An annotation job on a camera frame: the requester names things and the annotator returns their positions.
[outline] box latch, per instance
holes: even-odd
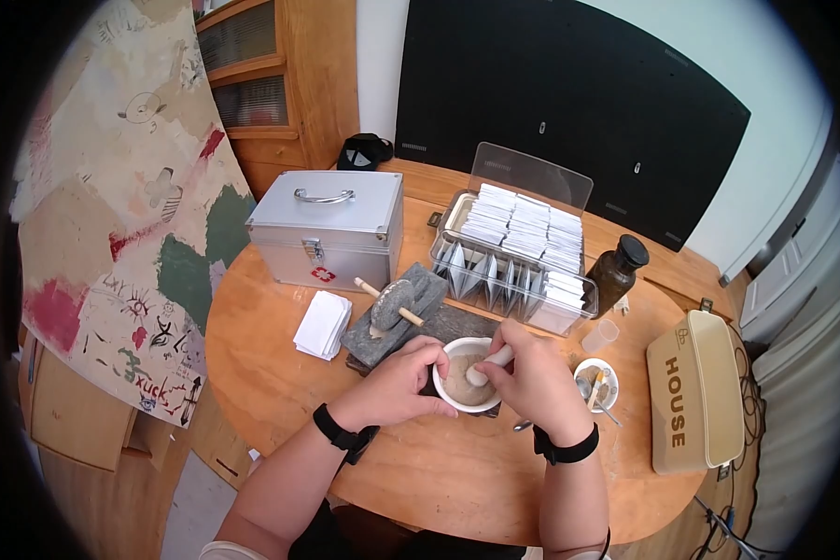
[[[304,247],[305,254],[311,259],[311,263],[320,266],[323,265],[323,247],[321,241],[317,238],[307,238],[302,240],[302,247]]]

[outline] stone grinding wheel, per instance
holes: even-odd
[[[390,330],[402,319],[399,308],[414,305],[414,285],[410,280],[395,280],[380,292],[370,309],[370,324],[379,330]]]

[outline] metal spoon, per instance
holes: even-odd
[[[582,378],[576,377],[576,386],[579,387],[579,392],[582,393],[582,398],[584,400],[588,400],[588,398],[591,396],[591,384]],[[619,420],[616,420],[616,417],[613,416],[613,414],[609,410],[604,408],[604,406],[600,403],[597,397],[595,397],[594,399],[594,405],[598,409],[603,410],[606,413],[606,416],[610,417],[610,420],[616,422],[616,426],[623,427],[623,423]]]
[[[579,392],[582,393],[582,398],[584,400],[588,400],[588,398],[591,396],[591,384],[589,382],[585,381],[584,379],[576,377],[576,386],[579,387]],[[595,406],[598,409],[603,410],[606,413],[606,416],[610,417],[610,420],[613,420],[614,422],[616,422],[616,426],[623,427],[623,423],[620,422],[619,420],[616,420],[616,417],[613,416],[613,414],[609,410],[605,409],[603,407],[603,405],[600,404],[600,401],[595,400]],[[526,420],[526,419],[519,420],[517,422],[517,424],[513,427],[513,431],[514,432],[522,432],[523,430],[525,430],[526,428],[528,428],[530,426],[532,426],[532,422],[530,422],[529,420]]]

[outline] black monitor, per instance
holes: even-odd
[[[395,155],[470,172],[490,141],[594,180],[586,211],[681,250],[750,111],[683,53],[571,0],[423,0]]]

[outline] painted poster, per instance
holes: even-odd
[[[189,0],[111,0],[46,89],[15,169],[23,322],[104,391],[187,426],[206,320],[254,207]]]

